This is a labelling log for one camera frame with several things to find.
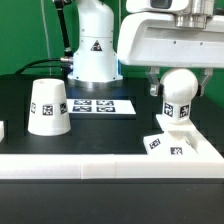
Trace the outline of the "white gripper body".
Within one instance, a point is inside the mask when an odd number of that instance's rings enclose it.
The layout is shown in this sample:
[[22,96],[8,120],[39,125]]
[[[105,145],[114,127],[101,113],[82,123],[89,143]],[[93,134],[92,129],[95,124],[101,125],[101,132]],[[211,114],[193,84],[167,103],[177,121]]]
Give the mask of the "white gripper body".
[[131,14],[122,22],[117,56],[125,65],[224,68],[224,16],[196,29],[176,27],[171,14]]

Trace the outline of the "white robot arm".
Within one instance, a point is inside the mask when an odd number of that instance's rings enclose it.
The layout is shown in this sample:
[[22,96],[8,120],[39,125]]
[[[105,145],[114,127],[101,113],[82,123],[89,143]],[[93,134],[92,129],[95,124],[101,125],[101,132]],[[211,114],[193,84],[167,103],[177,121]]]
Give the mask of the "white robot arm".
[[199,91],[224,69],[224,9],[215,0],[127,0],[118,45],[113,13],[99,0],[77,0],[80,38],[69,81],[94,88],[120,79],[120,63],[145,66],[153,96],[162,93],[162,67],[198,68]]

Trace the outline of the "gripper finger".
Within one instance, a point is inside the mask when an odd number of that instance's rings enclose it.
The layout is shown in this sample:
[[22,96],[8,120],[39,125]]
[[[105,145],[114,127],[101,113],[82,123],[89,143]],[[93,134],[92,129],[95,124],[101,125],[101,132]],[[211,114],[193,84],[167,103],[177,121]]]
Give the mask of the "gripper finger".
[[203,96],[205,87],[213,75],[212,68],[204,68],[200,71],[199,82],[198,82],[198,95]]
[[146,68],[146,76],[150,83],[150,95],[151,96],[161,96],[163,94],[163,85],[158,79],[160,73],[160,68],[156,66],[149,66]]

